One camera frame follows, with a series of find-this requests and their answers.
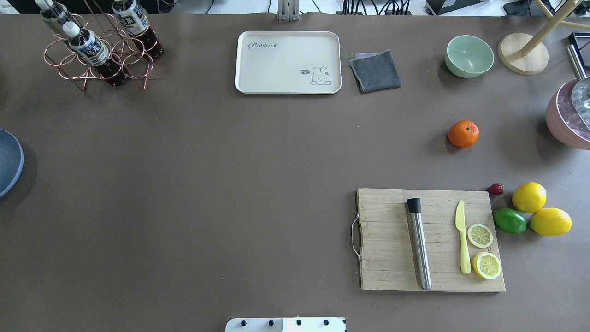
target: lime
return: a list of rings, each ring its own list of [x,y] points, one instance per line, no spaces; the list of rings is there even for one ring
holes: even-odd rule
[[[526,230],[526,221],[517,211],[500,209],[494,212],[494,222],[504,232],[518,234]]]
[[[561,235],[572,228],[572,219],[560,209],[547,207],[535,212],[529,219],[530,228],[541,235]]]
[[[484,251],[473,257],[473,270],[484,279],[496,279],[502,271],[502,265],[496,255]]]
[[[467,229],[467,238],[472,245],[478,248],[487,248],[491,245],[494,237],[491,230],[484,224],[472,224]]]
[[[512,204],[524,213],[540,210],[547,200],[547,191],[536,182],[521,184],[512,194]]]

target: table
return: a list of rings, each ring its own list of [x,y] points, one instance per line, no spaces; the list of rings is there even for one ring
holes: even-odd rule
[[[42,60],[35,15],[1,15],[0,123],[25,165],[0,198],[0,330],[223,331],[231,317],[346,317],[348,331],[582,331],[589,323],[590,154],[548,131],[545,107],[573,79],[559,27],[545,71],[496,59],[475,79],[444,65],[472,34],[495,48],[545,19],[274,14],[151,17],[166,49],[145,91],[77,90]],[[340,37],[335,95],[243,95],[233,86],[246,30]],[[372,31],[380,36],[372,37]],[[391,49],[396,90],[360,94],[350,53]],[[445,138],[457,120],[471,148]],[[355,191],[510,193],[537,181],[570,233],[498,231],[506,292],[363,291],[350,248]]]

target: gray towel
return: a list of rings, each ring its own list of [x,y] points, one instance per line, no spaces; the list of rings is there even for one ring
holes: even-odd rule
[[[358,53],[350,61],[361,92],[394,89],[402,86],[402,79],[389,50],[375,55]]]

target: wooden cutting board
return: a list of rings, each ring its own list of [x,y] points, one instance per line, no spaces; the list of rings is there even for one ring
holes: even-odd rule
[[[422,222],[427,243],[432,291],[505,292],[504,274],[486,280],[473,268],[470,274],[459,266],[460,238],[455,228],[455,210],[465,201],[465,224],[481,223],[490,228],[493,242],[480,249],[469,241],[469,257],[489,251],[500,258],[490,199],[486,191],[442,191],[360,188],[357,193],[360,225],[360,287],[390,291],[422,291],[412,254],[411,229],[406,200],[421,200]]]

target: white metal bracket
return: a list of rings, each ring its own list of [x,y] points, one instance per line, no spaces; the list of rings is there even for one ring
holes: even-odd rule
[[[346,318],[276,317],[232,318],[225,332],[346,332]]]
[[[299,0],[278,0],[279,21],[299,21]]]

